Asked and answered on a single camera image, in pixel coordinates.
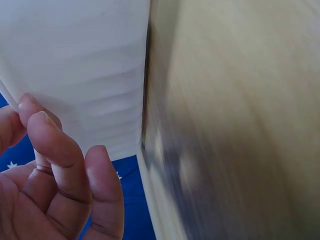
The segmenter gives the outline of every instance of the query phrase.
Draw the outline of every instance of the white paper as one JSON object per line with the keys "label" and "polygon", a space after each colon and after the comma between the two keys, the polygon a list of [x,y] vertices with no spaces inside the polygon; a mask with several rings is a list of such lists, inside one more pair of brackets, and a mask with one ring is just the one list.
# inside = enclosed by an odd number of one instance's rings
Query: white paper
{"label": "white paper", "polygon": [[0,90],[33,94],[85,153],[140,148],[149,0],[2,0]]}

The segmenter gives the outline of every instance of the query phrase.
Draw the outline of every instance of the blue cloth with white pattern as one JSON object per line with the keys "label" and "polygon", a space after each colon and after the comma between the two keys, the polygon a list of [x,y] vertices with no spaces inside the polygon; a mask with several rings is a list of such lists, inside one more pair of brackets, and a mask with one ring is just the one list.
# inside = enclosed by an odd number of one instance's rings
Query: blue cloth with white pattern
{"label": "blue cloth with white pattern", "polygon": [[[0,107],[7,102],[0,95]],[[24,165],[35,159],[33,147],[26,136],[15,147],[9,148],[0,156],[0,172],[9,167]],[[155,240],[156,236],[151,223],[145,192],[142,185],[138,161],[131,156],[112,162],[121,181],[124,195],[124,240]],[[90,226],[89,219],[79,239]]]}

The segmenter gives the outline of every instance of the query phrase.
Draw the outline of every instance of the white star pattern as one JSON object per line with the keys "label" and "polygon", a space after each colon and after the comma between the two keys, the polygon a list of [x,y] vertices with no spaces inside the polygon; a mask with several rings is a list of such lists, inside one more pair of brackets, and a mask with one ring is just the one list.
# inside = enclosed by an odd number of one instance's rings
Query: white star pattern
{"label": "white star pattern", "polygon": [[116,174],[118,175],[119,180],[122,179],[122,176],[119,176],[119,172],[117,171]]}
{"label": "white star pattern", "polygon": [[18,164],[17,163],[14,164],[12,161],[10,161],[10,165],[7,165],[8,169],[13,169],[17,166],[18,166]]}

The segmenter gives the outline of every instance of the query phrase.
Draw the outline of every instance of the wooden surface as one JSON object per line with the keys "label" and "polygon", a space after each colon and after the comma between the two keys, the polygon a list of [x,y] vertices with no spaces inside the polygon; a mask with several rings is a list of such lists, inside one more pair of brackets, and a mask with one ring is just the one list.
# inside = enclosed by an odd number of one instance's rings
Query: wooden surface
{"label": "wooden surface", "polygon": [[151,5],[139,164],[158,239],[320,239],[320,1]]}

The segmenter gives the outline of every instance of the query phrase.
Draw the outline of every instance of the hand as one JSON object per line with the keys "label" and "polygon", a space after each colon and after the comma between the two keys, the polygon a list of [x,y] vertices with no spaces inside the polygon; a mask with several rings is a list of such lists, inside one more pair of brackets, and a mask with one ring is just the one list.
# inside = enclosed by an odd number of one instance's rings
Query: hand
{"label": "hand", "polygon": [[122,239],[123,193],[106,148],[94,146],[84,159],[59,119],[25,94],[19,115],[0,109],[0,155],[26,129],[36,159],[0,174],[0,239],[76,239],[91,212],[85,240]]}

